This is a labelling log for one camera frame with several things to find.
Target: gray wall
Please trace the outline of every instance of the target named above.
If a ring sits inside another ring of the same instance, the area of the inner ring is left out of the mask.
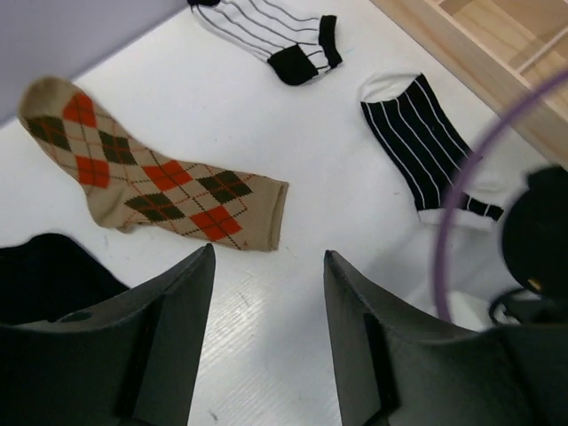
[[[187,6],[185,0],[0,0],[0,123],[45,74],[73,77]]]

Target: black cable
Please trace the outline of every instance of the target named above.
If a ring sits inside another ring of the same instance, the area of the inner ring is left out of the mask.
[[[505,293],[502,293],[501,295],[497,296],[489,305],[488,314],[489,314],[489,318],[491,319],[491,322],[495,326],[507,325],[507,323],[499,322],[495,318],[495,312],[497,311],[497,308],[499,308],[501,305],[503,305],[503,302],[510,299],[511,297],[519,295],[521,293],[527,293],[528,291],[529,290],[527,290],[526,288],[513,288],[512,290],[508,290]]]

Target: red diamond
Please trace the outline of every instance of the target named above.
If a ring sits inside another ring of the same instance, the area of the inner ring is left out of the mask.
[[[199,226],[211,241],[222,240],[242,229],[223,206],[191,216],[190,219]]]
[[[181,165],[174,161],[160,166],[147,166],[143,169],[160,191],[168,191],[193,180]]]
[[[101,160],[75,156],[79,171],[79,183],[81,185],[93,185],[107,188],[110,183],[108,163]]]
[[[84,93],[73,96],[63,110],[63,118],[85,126],[97,127],[97,117],[93,111],[92,100]]]

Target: black sock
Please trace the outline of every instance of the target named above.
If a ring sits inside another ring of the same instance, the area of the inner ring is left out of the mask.
[[[128,290],[63,235],[0,248],[0,323],[55,321]]]
[[[397,165],[424,223],[439,224],[441,205],[471,150],[449,122],[424,75],[377,76],[362,88],[367,122]],[[503,210],[464,194],[457,225],[488,230]]]
[[[188,0],[197,20],[267,62],[297,86],[337,67],[336,16],[293,11],[280,0]]]

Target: black round object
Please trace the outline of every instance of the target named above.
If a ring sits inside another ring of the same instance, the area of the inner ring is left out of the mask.
[[[541,170],[509,211],[502,229],[505,264],[533,293],[568,298],[568,173]]]

